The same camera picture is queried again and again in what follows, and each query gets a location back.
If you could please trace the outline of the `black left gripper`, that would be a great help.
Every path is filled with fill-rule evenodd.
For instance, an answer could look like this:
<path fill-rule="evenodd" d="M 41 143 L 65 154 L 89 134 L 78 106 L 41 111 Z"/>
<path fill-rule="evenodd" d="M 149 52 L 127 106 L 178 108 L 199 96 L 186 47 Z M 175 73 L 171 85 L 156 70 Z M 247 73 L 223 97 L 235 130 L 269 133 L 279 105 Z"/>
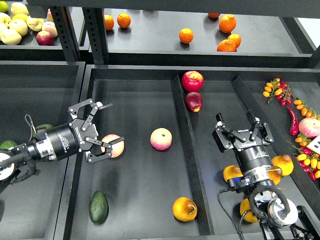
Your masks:
<path fill-rule="evenodd" d="M 48 153 L 49 160 L 62 160 L 77 154 L 79 150 L 86 151 L 85 160 L 89 164 L 112 158 L 113 146 L 125 139 L 118 137 L 110 142 L 97 140 L 99 134 L 95 124 L 92 123 L 99 110 L 112 105 L 112 103 L 103 105 L 100 101 L 94 102 L 88 98 L 70 106 L 68 112 L 73 121 L 49 129 L 45 133 L 45 152 Z M 95 155 L 91 152 L 93 146 L 102 147 L 104 151 Z"/>

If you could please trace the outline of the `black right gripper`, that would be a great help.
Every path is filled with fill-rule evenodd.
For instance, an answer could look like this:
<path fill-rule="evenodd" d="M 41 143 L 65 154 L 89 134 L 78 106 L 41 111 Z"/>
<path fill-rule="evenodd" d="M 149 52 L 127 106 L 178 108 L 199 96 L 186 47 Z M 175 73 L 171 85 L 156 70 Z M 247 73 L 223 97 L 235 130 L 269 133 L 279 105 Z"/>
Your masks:
<path fill-rule="evenodd" d="M 248 110 L 246 116 L 251 124 L 250 130 L 235 131 L 226 126 L 222 114 L 218 112 L 215 116 L 217 124 L 212 136 L 221 153 L 230 149 L 234 150 L 242 173 L 250 173 L 260 167 L 264 167 L 266 171 L 272 166 L 266 146 L 273 143 L 274 138 L 268 123 L 255 117 L 251 109 Z"/>

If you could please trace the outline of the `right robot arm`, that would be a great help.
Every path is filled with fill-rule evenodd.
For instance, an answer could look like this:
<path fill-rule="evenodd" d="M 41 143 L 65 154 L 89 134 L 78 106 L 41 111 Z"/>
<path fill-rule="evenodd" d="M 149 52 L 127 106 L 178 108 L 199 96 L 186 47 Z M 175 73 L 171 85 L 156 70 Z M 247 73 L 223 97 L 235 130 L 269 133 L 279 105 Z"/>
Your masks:
<path fill-rule="evenodd" d="M 265 240 L 282 240 L 281 228 L 289 227 L 294 240 L 318 240 L 320 231 L 307 209 L 296 206 L 287 199 L 273 180 L 268 170 L 272 159 L 266 149 L 273 143 L 269 125 L 261 122 L 250 110 L 247 118 L 251 128 L 234 130 L 226 126 L 221 113 L 216 114 L 217 124 L 212 136 L 224 153 L 233 150 L 241 176 L 227 179 L 228 188 L 223 192 L 244 193 L 250 208 L 241 214 L 243 221 L 248 213 L 257 218 Z"/>

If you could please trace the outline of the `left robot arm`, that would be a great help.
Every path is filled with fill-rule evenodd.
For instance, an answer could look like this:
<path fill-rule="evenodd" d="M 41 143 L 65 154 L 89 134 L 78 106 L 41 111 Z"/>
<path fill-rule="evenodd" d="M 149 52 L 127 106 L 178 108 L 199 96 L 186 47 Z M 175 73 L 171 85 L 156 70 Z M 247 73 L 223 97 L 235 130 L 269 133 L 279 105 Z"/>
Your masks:
<path fill-rule="evenodd" d="M 72 121 L 51 129 L 36 129 L 30 115 L 25 121 L 30 127 L 30 140 L 0 152 L 1 186 L 22 182 L 37 172 L 38 162 L 60 161 L 84 152 L 87 163 L 95 163 L 112 157 L 113 145 L 124 141 L 118 137 L 110 142 L 98 139 L 93 119 L 107 106 L 91 98 L 72 105 L 68 112 Z"/>

